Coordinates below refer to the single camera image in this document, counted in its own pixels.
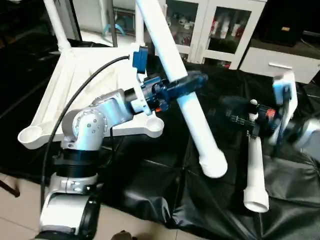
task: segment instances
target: floor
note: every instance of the floor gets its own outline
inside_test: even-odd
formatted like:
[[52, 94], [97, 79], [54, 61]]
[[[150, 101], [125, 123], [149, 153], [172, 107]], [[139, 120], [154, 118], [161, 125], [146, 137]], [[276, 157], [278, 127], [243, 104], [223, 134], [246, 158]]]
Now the floor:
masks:
[[[0, 188], [0, 239], [29, 240], [35, 237], [39, 222], [40, 186], [25, 179], [0, 173], [0, 180], [17, 186], [20, 197], [15, 198]], [[138, 219], [108, 206], [101, 206], [95, 240], [110, 240], [122, 230], [138, 240], [204, 240], [203, 238], [146, 220]]]

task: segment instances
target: black tarp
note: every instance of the black tarp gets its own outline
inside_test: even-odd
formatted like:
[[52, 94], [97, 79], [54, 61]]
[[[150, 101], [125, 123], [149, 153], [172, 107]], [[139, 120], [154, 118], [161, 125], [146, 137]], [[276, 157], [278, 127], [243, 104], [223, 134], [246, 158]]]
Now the black tarp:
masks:
[[[49, 52], [56, 50], [54, 38], [40, 35], [0, 49], [1, 149], [6, 156], [1, 158], [0, 171], [37, 183], [44, 148], [28, 150], [17, 141], [17, 135], [35, 114], [59, 58]], [[197, 95], [217, 145], [226, 156], [227, 173], [219, 179], [210, 179], [202, 173], [198, 152], [174, 102], [168, 111], [158, 114], [165, 124], [160, 137], [116, 137], [112, 161], [110, 151], [101, 150], [104, 203], [138, 218], [207, 239], [320, 239], [319, 162], [288, 144], [271, 158], [272, 148], [263, 142], [270, 210], [263, 214], [246, 210], [243, 190], [247, 184], [247, 138], [215, 114], [221, 96], [257, 99], [261, 104], [274, 106], [272, 79], [189, 63], [186, 67], [209, 75], [208, 84]], [[156, 57], [149, 57], [147, 70], [149, 74], [164, 74]], [[295, 119], [320, 109], [318, 86], [297, 84], [297, 91], [299, 105]], [[110, 147], [110, 140], [105, 139], [103, 145]], [[58, 149], [59, 144], [54, 144], [51, 154], [57, 154]], [[52, 173], [50, 164], [47, 173], [48, 176]]]

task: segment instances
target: glass cabinet door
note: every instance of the glass cabinet door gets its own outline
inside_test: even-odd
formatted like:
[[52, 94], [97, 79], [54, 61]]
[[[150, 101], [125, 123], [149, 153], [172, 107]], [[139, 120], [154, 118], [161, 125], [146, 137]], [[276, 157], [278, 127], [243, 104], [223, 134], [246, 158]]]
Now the glass cabinet door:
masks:
[[218, 60], [218, 66], [236, 69], [264, 5], [255, 0], [209, 1], [195, 62]]
[[[112, 47], [106, 0], [72, 0], [80, 34], [83, 41]], [[166, 0], [158, 0], [161, 9]], [[136, 41], [136, 1], [113, 0], [114, 22], [118, 47], [130, 46]], [[148, 30], [144, 28], [145, 43], [151, 45]]]
[[234, 54], [251, 12], [218, 6], [211, 23], [206, 49]]
[[181, 57], [192, 62], [195, 58], [207, 0], [166, 0], [166, 21]]

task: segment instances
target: white pvc pipe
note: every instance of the white pvc pipe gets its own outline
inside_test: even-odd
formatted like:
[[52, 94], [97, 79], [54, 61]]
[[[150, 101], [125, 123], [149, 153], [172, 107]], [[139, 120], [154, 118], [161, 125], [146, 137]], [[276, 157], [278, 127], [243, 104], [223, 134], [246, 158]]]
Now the white pvc pipe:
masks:
[[[187, 76], [175, 41], [157, 0], [136, 0], [162, 66], [170, 82]], [[183, 117], [199, 152], [203, 173], [222, 177], [228, 168], [224, 153], [217, 147], [195, 92], [178, 98]]]
[[265, 213], [269, 210], [260, 137], [255, 139], [249, 137], [247, 186], [244, 190], [243, 203], [253, 212]]
[[138, 4], [135, 4], [135, 42], [145, 46], [144, 19], [141, 15]]
[[100, 7], [100, 17], [101, 17], [101, 24], [102, 24], [102, 29], [104, 30], [105, 27], [108, 24], [107, 20], [107, 6], [105, 5], [105, 0], [98, 0], [99, 2], [99, 7]]
[[64, 49], [71, 49], [71, 45], [66, 37], [64, 27], [62, 26], [56, 5], [53, 0], [43, 0], [46, 11], [48, 12], [55, 37], [58, 41], [59, 51], [62, 52]]

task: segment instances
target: shelf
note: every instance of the shelf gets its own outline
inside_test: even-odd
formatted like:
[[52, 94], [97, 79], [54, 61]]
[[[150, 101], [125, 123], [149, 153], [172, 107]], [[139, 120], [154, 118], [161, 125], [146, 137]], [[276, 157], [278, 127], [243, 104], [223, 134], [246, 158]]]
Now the shelf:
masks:
[[239, 42], [240, 42], [239, 38], [221, 39], [221, 38], [212, 37], [209, 42], [208, 50], [234, 54], [237, 50]]
[[302, 41], [299, 41], [296, 43], [295, 46], [290, 47], [274, 43], [263, 42], [260, 41], [257, 36], [254, 36], [251, 39], [250, 47], [320, 60], [320, 51], [317, 51], [314, 48], [306, 45]]

